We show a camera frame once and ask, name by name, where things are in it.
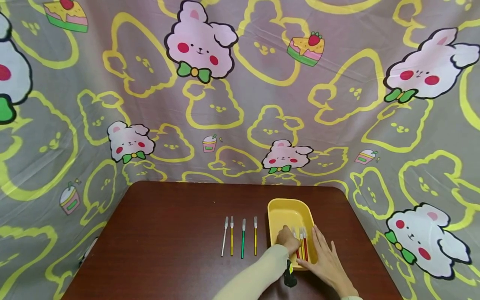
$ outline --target black object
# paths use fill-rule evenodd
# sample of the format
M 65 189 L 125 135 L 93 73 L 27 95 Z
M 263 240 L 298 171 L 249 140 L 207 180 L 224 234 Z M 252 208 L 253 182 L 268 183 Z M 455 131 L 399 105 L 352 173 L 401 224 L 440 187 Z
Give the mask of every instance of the black object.
M 297 285 L 297 279 L 293 275 L 293 267 L 290 259 L 287 259 L 287 269 L 283 273 L 283 276 L 284 276 L 283 282 L 287 287 L 292 288 Z

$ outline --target plastic tray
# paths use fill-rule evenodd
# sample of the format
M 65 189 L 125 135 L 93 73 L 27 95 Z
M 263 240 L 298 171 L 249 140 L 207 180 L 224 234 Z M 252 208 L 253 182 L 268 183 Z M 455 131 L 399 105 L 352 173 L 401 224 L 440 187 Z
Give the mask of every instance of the plastic tray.
M 287 225 L 290 229 L 295 227 L 297 238 L 300 238 L 300 227 L 307 229 L 307 252 L 308 261 L 312 264 L 317 262 L 317 253 L 312 239 L 312 228 L 314 225 L 312 213 L 308 206 L 295 199 L 275 198 L 268 203 L 268 225 L 270 228 L 270 241 L 272 245 L 276 244 L 278 232 Z M 290 257 L 294 270 L 306 271 L 306 269 L 297 263 L 297 254 Z

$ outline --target strawberry illustration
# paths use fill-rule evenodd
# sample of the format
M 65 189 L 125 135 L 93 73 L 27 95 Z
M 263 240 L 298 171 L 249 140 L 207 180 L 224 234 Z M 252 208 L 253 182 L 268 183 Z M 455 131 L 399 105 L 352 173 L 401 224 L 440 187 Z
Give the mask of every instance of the strawberry illustration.
M 320 40 L 322 39 L 322 36 L 318 32 L 312 31 L 310 34 L 310 37 L 308 38 L 308 44 L 310 46 L 315 46 L 318 43 L 320 43 Z
M 60 5 L 66 9 L 66 10 L 71 10 L 74 6 L 74 3 L 72 0 L 60 0 Z

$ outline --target table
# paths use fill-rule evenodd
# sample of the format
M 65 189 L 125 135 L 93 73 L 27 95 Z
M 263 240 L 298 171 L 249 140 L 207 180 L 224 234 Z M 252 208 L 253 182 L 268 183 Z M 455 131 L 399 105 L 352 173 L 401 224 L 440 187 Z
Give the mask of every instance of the table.
M 133 184 L 62 300 L 210 300 L 269 244 L 267 204 L 274 198 L 304 201 L 365 300 L 400 300 L 382 261 L 343 193 L 331 187 L 142 181 Z M 234 216 L 220 257 L 225 216 Z M 258 256 L 253 217 L 258 217 Z M 241 220 L 247 219 L 240 259 Z M 298 284 L 277 281 L 260 299 L 338 299 L 310 272 Z

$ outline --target sleeve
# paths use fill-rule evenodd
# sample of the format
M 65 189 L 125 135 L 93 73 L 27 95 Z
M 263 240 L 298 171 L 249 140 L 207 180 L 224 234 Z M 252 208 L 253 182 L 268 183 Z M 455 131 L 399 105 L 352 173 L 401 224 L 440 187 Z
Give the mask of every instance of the sleeve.
M 287 259 L 288 251 L 284 246 L 270 247 L 256 263 L 228 282 L 213 300 L 258 300 L 267 287 L 283 275 Z

